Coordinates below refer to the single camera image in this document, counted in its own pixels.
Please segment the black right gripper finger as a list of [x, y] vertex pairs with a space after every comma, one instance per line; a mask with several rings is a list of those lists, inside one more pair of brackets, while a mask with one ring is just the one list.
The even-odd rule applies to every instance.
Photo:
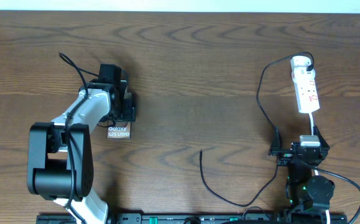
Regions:
[[278, 155], [282, 152], [282, 138], [277, 126], [274, 127], [274, 138], [269, 148], [270, 155]]
[[320, 148], [321, 148], [321, 154], [323, 156], [327, 156], [328, 155], [328, 151], [330, 150], [330, 146], [329, 144], [325, 141], [325, 139], [323, 138], [323, 136], [321, 135], [319, 129], [317, 126], [313, 127], [313, 133], [314, 135], [316, 135], [319, 139], [320, 142]]

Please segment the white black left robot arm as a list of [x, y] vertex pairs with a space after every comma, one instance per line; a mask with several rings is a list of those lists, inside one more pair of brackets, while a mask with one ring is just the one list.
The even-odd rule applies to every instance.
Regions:
[[135, 118], [127, 81], [88, 83], [76, 101], [49, 123], [29, 133], [27, 188], [62, 206], [66, 215], [39, 215], [37, 223], [116, 223], [116, 215], [93, 189], [90, 135], [98, 123]]

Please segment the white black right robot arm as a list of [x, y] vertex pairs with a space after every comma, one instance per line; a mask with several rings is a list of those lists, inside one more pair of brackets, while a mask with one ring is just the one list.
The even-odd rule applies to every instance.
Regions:
[[295, 222], [308, 216], [323, 220], [330, 208], [335, 184], [322, 175], [314, 175], [313, 170], [328, 155], [330, 147], [316, 126], [312, 135], [301, 135], [291, 148], [282, 147], [282, 138], [277, 127], [269, 154], [277, 158], [277, 165], [288, 169], [285, 185], [290, 207], [281, 214], [288, 222]]

